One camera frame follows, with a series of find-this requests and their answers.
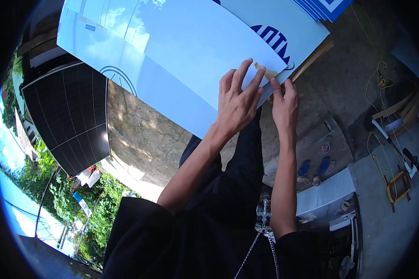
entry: blue flip flop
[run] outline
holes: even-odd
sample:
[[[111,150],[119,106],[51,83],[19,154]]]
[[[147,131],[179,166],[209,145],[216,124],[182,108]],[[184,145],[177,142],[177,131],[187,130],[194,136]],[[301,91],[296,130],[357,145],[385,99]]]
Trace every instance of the blue flip flop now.
[[[329,157],[324,157],[323,158],[323,160],[321,161],[321,164],[320,164],[320,166],[318,167],[318,170],[317,170],[318,174],[322,174],[328,169],[329,161],[330,161]]]
[[[310,160],[305,160],[304,162],[302,162],[297,172],[298,176],[305,176],[307,172],[309,171],[310,164],[311,164]]]

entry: sky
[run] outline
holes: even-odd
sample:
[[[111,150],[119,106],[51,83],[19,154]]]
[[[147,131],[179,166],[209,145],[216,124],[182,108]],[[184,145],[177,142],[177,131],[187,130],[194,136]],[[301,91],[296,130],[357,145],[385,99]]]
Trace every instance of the sky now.
[[[25,154],[17,144],[17,137],[11,129],[7,129],[2,121],[3,101],[0,98],[0,162],[11,170],[22,168]],[[34,237],[36,216],[39,205],[25,195],[3,172],[0,171],[0,190],[4,199],[9,222],[14,232]],[[38,237],[57,249],[57,241],[61,237],[64,225],[54,219],[45,209],[41,210],[41,218],[37,226]],[[65,240],[63,249],[66,255],[73,255],[73,243]]]

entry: metal pole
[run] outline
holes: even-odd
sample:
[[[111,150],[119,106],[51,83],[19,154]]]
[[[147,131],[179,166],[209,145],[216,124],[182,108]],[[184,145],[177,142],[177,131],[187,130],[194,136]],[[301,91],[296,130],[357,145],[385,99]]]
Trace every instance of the metal pole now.
[[[68,235],[68,230],[70,229],[70,227],[67,227],[67,229],[66,229],[66,231],[65,231],[65,235],[64,235],[64,237],[63,237],[63,239],[62,239],[62,244],[61,244],[61,250],[62,250],[62,247],[64,246],[64,242],[65,242],[65,239],[67,238],[67,235]]]
[[[51,179],[53,179],[54,174],[56,172],[59,172],[59,171],[60,171],[60,167],[59,167],[58,164],[56,164],[56,166],[54,167],[53,172],[51,173],[50,179],[48,180],[48,183],[46,184],[45,190],[42,193],[41,203],[40,203],[40,206],[39,206],[39,212],[37,213],[37,218],[36,218],[36,230],[34,231],[34,237],[37,237],[37,225],[39,223],[39,216],[41,214],[42,204],[43,204],[43,200],[45,198],[46,190],[48,190],[48,186],[50,185]]]
[[[96,205],[98,204],[98,202],[99,202],[99,199],[101,198],[101,195],[99,195],[99,197],[98,197],[98,199],[96,200],[96,202],[95,202],[95,204],[93,205],[93,208],[91,209],[91,213],[93,213],[93,210],[95,210],[95,207],[96,207]],[[85,225],[84,225],[84,228],[83,228],[83,230],[82,230],[82,232],[81,232],[81,237],[79,238],[79,243],[78,243],[78,246],[77,246],[77,251],[75,251],[74,253],[76,254],[78,251],[79,251],[79,246],[81,245],[81,241],[82,241],[82,236],[84,235],[84,231],[85,231],[85,228],[87,227],[87,225],[88,225],[88,221],[90,220],[90,217],[89,218],[87,218],[87,222],[85,222]]]
[[[59,248],[59,246],[61,246],[61,241],[62,241],[62,238],[64,237],[64,233],[65,233],[66,228],[67,228],[67,225],[64,225],[64,228],[63,228],[62,233],[61,233],[61,237],[59,238],[59,241],[57,242],[57,247],[58,248]]]

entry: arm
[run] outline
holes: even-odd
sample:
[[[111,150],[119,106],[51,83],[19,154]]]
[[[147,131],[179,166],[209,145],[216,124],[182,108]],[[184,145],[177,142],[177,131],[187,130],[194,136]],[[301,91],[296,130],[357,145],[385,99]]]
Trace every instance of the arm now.
[[[219,81],[219,104],[216,122],[194,152],[183,163],[160,194],[157,203],[176,215],[183,211],[207,171],[224,145],[238,131],[246,127],[256,115],[256,108],[263,89],[258,88],[265,68],[241,90],[242,81],[253,59],[247,59],[239,69],[229,70]]]
[[[273,119],[278,129],[279,160],[272,191],[270,226],[276,240],[296,231],[296,123],[299,97],[291,80],[284,82],[285,95],[276,79],[273,89]]]

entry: black shirt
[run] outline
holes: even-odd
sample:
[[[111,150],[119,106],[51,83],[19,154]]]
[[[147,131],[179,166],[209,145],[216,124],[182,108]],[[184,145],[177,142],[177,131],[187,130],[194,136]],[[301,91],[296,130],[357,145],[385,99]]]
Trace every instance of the black shirt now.
[[[125,197],[108,240],[103,278],[234,278],[256,235],[205,214],[173,216],[156,203]],[[286,234],[275,250],[281,278],[318,277],[313,233]],[[276,278],[267,237],[258,238],[238,278]]]

